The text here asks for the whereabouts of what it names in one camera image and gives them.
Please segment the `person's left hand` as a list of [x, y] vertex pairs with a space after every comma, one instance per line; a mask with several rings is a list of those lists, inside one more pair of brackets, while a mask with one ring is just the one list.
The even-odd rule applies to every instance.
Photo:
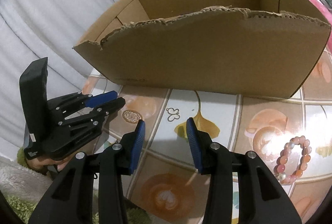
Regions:
[[41, 174], [46, 174], [49, 166], [56, 166], [58, 171], [64, 169], [67, 163], [71, 160], [71, 156], [62, 159], [60, 161], [55, 161], [51, 158], [40, 156], [31, 160], [26, 160], [27, 165], [32, 170], [39, 172]]

